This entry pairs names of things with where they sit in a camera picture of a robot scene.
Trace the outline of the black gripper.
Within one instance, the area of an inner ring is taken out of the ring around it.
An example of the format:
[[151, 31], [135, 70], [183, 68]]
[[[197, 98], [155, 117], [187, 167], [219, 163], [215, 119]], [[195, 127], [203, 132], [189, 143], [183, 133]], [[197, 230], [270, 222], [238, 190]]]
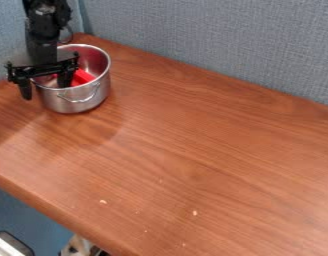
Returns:
[[78, 69], [79, 54], [75, 51], [57, 47], [57, 38], [38, 39], [31, 34], [24, 35], [26, 51], [6, 62], [6, 77], [18, 83], [19, 93], [24, 100], [31, 99], [32, 78], [54, 75], [59, 88], [70, 86], [73, 74]]

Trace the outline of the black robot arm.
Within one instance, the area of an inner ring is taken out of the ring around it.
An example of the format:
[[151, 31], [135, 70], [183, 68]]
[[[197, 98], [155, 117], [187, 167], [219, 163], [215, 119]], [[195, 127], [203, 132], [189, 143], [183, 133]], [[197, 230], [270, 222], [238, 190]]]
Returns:
[[57, 75], [58, 87], [70, 86], [79, 54], [57, 48], [61, 30], [71, 18], [66, 0], [22, 0], [22, 5], [24, 50], [6, 62], [4, 69], [7, 81], [18, 86], [22, 98], [30, 100], [30, 80], [35, 77]]

